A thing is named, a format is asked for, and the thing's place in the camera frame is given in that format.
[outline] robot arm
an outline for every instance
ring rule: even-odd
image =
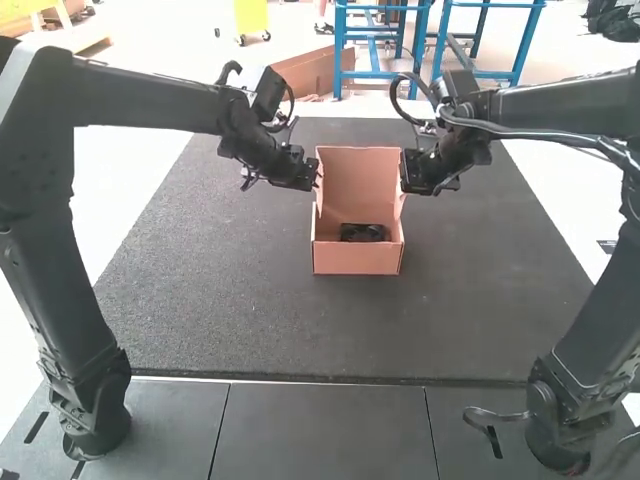
[[[264,178],[310,191],[317,161],[288,143],[286,122],[264,125],[290,88],[269,68],[254,77],[242,72],[245,88],[227,86],[231,70],[241,68],[230,62],[216,84],[203,85],[0,37],[0,267],[38,342],[38,364],[72,458],[96,458],[125,438],[131,378],[73,232],[74,127],[217,135],[218,153],[244,165],[243,189]]]
[[[400,81],[417,81],[446,131],[430,151],[404,150],[402,187],[408,193],[438,195],[444,189],[457,190],[461,173],[473,165],[491,163],[489,143],[497,139],[593,148],[624,172],[620,211],[626,222],[608,267],[565,336],[535,361],[527,386],[528,411],[510,416],[528,422],[525,436],[535,457],[565,475],[589,468],[595,437],[614,421],[614,408],[629,391],[640,364],[637,72],[636,67],[548,85],[487,91],[480,91],[468,71],[446,72],[430,87],[412,74],[402,74],[391,85],[398,113],[424,127],[425,121],[402,112],[395,101]],[[498,415],[484,413],[499,420]],[[640,448],[639,439],[640,430],[625,438],[624,444],[621,441],[607,468],[622,467],[629,453],[625,450],[634,443]]]

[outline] blue metal rack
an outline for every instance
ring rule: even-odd
[[[420,0],[420,3],[429,2],[430,0]],[[431,72],[431,80],[436,80],[442,75],[441,65],[442,65],[442,57],[444,55],[444,51],[449,46],[456,58],[460,62],[460,64],[467,69],[473,70],[473,73],[476,78],[489,78],[494,80],[506,80],[509,81],[511,86],[517,85],[520,80],[520,76],[522,74],[522,68],[524,67],[524,62],[527,58],[527,53],[529,52],[529,47],[531,46],[531,40],[533,39],[533,34],[536,29],[536,25],[538,23],[538,18],[540,17],[540,13],[542,9],[546,6],[545,0],[533,0],[533,3],[510,3],[510,2],[495,2],[491,3],[491,0],[482,0],[482,1],[458,1],[458,0],[444,0],[444,6],[442,9],[442,16],[440,17],[440,27],[438,29],[438,33],[427,33],[425,36],[427,38],[436,38],[436,48],[433,58],[433,70]],[[468,7],[468,8],[480,8],[480,16],[478,18],[478,23],[476,25],[476,31],[474,33],[449,33],[449,19],[451,17],[451,10],[453,7]],[[487,18],[487,13],[489,8],[528,8],[531,10],[529,13],[529,19],[527,20],[527,24],[524,28],[524,32],[522,34],[522,40],[520,41],[520,47],[518,48],[518,53],[516,54],[516,59],[513,63],[513,67],[510,71],[483,71],[476,70],[473,59],[478,55],[478,49],[480,48],[480,41],[482,40],[482,34],[484,32],[484,25]],[[422,11],[418,11],[418,16],[423,15]],[[471,51],[467,56],[463,47],[457,42],[457,39],[472,39],[473,45],[471,47]],[[417,54],[420,54],[424,49],[420,49],[420,45],[417,42],[420,41],[418,39],[418,35],[414,37],[413,43],[413,51],[414,57]],[[420,69],[414,69],[414,72],[419,73]]]
[[[402,56],[402,42],[404,41],[404,27],[408,10],[417,10],[418,15],[423,23],[416,24],[416,37],[418,43],[414,39],[414,45],[417,45],[416,51],[413,52],[414,71],[417,68],[420,71],[422,57],[424,56],[424,41],[427,31],[427,19],[429,18],[430,1],[421,0],[417,6],[408,6],[408,0],[401,0],[400,5],[349,5],[347,0],[336,0],[336,27],[335,27],[335,56],[334,56],[334,77],[333,77],[333,96],[337,99],[342,98],[342,80],[345,78],[382,78],[392,79],[397,72],[383,72],[380,70],[380,59],[378,58],[378,49],[376,42],[378,40],[394,41],[396,44],[395,58]],[[347,10],[364,11],[367,19],[367,26],[351,27],[347,25]],[[397,10],[400,12],[400,18],[397,27],[390,25],[374,25],[371,16],[371,10],[385,10],[387,12]],[[371,70],[342,70],[340,59],[342,58],[342,49],[344,49],[347,40],[367,40],[369,44],[369,56],[371,58]],[[416,88],[412,86],[413,96],[409,98],[415,100]]]

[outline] box flap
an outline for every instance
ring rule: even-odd
[[[406,197],[400,189],[400,153],[397,147],[318,146],[319,216],[328,212],[345,223],[399,219]]]
[[[311,94],[324,95],[333,91],[334,74],[333,45],[307,52],[296,57],[271,64],[271,68],[293,89],[296,98]],[[355,48],[345,48],[340,62],[343,70],[355,68]]]

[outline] concrete floor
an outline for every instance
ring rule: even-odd
[[[438,19],[433,7],[430,29]],[[259,36],[245,48],[234,44],[231,0],[106,0],[100,15],[112,22],[115,45],[94,51],[95,58],[134,70],[182,76],[203,82],[217,78],[229,59],[241,64],[271,63],[313,48],[331,45],[332,37],[315,35],[310,4],[269,4],[273,39]],[[550,2],[534,37],[523,82],[558,80],[632,65],[640,57],[640,45],[618,44],[600,36],[584,35],[579,17],[583,2]],[[472,30],[475,16],[468,10],[452,19],[452,29]],[[411,45],[413,16],[409,17],[405,46]],[[508,69],[519,41],[518,31],[526,14],[519,10],[490,12],[478,66]],[[214,28],[222,29],[216,39]],[[428,78],[431,57],[424,63]],[[368,53],[359,56],[366,66]],[[406,68],[389,62],[389,68]],[[383,95],[375,92],[371,96]],[[430,107],[416,102],[414,108]],[[382,98],[349,98],[340,103],[299,104],[296,113],[307,116],[395,117]],[[176,160],[190,134],[143,129],[90,127],[76,131],[76,196],[72,201],[74,227],[92,282],[98,278],[127,232],[144,209]],[[547,210],[589,277],[596,281],[608,257],[596,239],[616,238],[621,219],[620,174],[609,164],[574,150],[537,142],[507,142],[507,148],[536,196]],[[33,336],[11,290],[0,276],[0,440],[13,424],[41,381],[35,367],[37,351]],[[640,397],[627,401],[634,420],[640,423]]]
[[[109,16],[116,44],[97,57],[130,68],[211,81],[229,59],[241,64],[267,64],[333,43],[332,37],[313,32],[315,13],[312,4],[280,5],[272,0],[269,2],[272,40],[267,43],[259,35],[249,36],[249,44],[240,48],[233,41],[232,5],[231,0],[108,0],[101,15]],[[431,9],[429,31],[437,31],[441,5],[436,2]],[[623,68],[637,62],[640,44],[620,44],[588,34],[586,21],[580,18],[585,8],[586,1],[583,0],[549,2],[540,17],[521,83],[555,81],[572,75]],[[455,9],[450,31],[473,31],[478,15],[474,10]],[[489,12],[477,60],[479,68],[511,68],[527,15],[526,9]],[[329,6],[327,17],[333,18],[332,6]],[[415,12],[409,12],[407,17],[404,46],[410,48]],[[216,27],[221,29],[220,39],[214,36]],[[429,78],[432,56],[433,49],[423,63],[424,78]],[[406,70],[412,64],[406,51],[401,60],[394,60],[386,58],[381,50],[380,58],[382,68],[387,70]],[[445,61],[446,65],[457,66],[451,52]],[[358,68],[368,66],[368,51],[362,46]]]

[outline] open cardboard box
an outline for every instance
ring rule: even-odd
[[[311,220],[313,273],[397,275],[404,250],[399,148],[317,147],[322,177]],[[384,242],[340,241],[343,223],[382,224]]]
[[[296,98],[325,95],[333,92],[334,58],[335,47],[330,45],[274,63],[271,68],[291,86]],[[343,49],[340,61],[343,70],[355,70],[355,48]]]

